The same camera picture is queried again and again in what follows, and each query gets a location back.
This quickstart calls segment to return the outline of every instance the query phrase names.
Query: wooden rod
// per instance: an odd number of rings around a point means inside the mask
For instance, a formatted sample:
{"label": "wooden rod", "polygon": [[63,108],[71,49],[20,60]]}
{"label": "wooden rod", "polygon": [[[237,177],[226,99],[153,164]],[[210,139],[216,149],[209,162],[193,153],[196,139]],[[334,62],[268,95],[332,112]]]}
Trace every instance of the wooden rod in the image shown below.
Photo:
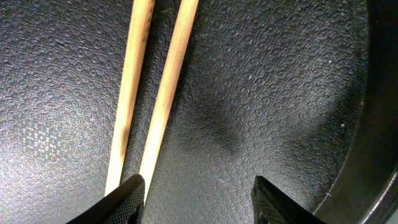
{"label": "wooden rod", "polygon": [[154,4],[155,0],[134,0],[132,5],[105,196],[120,184]]}
{"label": "wooden rod", "polygon": [[139,170],[145,180],[144,203],[154,174],[197,6],[198,0],[182,0],[178,11]]}

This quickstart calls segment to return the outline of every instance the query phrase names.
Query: black leather surface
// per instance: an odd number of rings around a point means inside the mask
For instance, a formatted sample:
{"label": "black leather surface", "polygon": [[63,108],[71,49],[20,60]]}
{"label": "black leather surface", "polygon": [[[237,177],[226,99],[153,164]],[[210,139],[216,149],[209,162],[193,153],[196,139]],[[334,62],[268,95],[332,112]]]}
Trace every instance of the black leather surface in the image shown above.
{"label": "black leather surface", "polygon": [[[6,223],[63,223],[104,193],[131,2],[1,4]],[[157,1],[123,180],[138,173],[179,1]],[[263,175],[314,211],[352,143],[366,4],[201,0],[144,223],[252,223]]]}

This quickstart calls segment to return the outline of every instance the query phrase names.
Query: wooden stick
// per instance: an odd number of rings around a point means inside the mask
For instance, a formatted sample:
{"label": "wooden stick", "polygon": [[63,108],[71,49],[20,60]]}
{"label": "wooden stick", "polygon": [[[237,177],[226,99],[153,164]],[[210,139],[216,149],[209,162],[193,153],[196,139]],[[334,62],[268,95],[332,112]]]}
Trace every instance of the wooden stick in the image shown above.
{"label": "wooden stick", "polygon": [[198,0],[182,0],[178,11],[162,80],[160,81],[160,87],[157,93],[154,113],[150,121],[141,168],[139,170],[140,175],[142,175],[145,180],[144,203],[154,174],[157,156],[159,155],[167,119],[169,118],[170,108],[173,102],[175,88],[187,49],[197,6]]}
{"label": "wooden stick", "polygon": [[155,0],[134,0],[132,5],[105,196],[120,184],[154,4]]}

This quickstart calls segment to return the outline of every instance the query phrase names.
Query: light brown wooden stick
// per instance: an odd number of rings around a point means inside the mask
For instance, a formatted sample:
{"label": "light brown wooden stick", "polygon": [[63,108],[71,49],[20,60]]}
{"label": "light brown wooden stick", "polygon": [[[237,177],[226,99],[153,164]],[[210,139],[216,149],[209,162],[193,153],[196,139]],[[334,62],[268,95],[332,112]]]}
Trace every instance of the light brown wooden stick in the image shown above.
{"label": "light brown wooden stick", "polygon": [[142,175],[145,180],[144,202],[146,201],[150,182],[154,174],[157,156],[159,155],[167,119],[169,118],[170,108],[173,102],[175,88],[187,49],[197,6],[198,0],[182,0],[178,11],[172,41],[170,43],[162,80],[160,81],[160,87],[157,93],[154,113],[150,121],[141,168],[139,170],[140,175]]}
{"label": "light brown wooden stick", "polygon": [[134,0],[120,84],[105,196],[120,184],[139,77],[155,0]]}

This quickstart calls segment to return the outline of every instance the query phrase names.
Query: wooden dowel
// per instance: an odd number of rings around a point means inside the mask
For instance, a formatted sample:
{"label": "wooden dowel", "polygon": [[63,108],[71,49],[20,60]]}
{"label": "wooden dowel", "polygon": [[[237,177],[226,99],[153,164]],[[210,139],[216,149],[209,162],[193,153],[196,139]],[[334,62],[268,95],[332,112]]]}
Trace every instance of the wooden dowel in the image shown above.
{"label": "wooden dowel", "polygon": [[155,0],[134,0],[132,5],[105,196],[120,184],[154,4]]}
{"label": "wooden dowel", "polygon": [[198,0],[182,0],[178,11],[139,170],[145,180],[144,203],[154,174],[197,6]]}

